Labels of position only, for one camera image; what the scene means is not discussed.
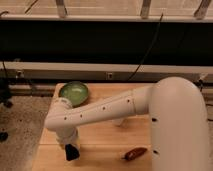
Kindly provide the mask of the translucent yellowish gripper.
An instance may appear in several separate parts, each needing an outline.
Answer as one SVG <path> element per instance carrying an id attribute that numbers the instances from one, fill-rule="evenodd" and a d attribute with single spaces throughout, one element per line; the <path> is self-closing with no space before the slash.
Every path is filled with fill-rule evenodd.
<path id="1" fill-rule="evenodd" d="M 63 129 L 63 130 L 57 131 L 56 140 L 63 147 L 65 147 L 68 144 L 71 144 L 72 146 L 76 148 L 80 147 L 78 130 L 76 128 Z"/>

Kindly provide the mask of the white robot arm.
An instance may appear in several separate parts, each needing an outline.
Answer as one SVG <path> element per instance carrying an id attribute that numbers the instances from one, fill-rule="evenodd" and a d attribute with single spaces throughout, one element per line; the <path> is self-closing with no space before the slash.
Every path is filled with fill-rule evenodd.
<path id="1" fill-rule="evenodd" d="M 181 77 L 77 108 L 60 97 L 52 103 L 45 127 L 67 145 L 75 143 L 81 125 L 139 114 L 150 118 L 152 171 L 211 171 L 206 104 L 199 88 Z"/>

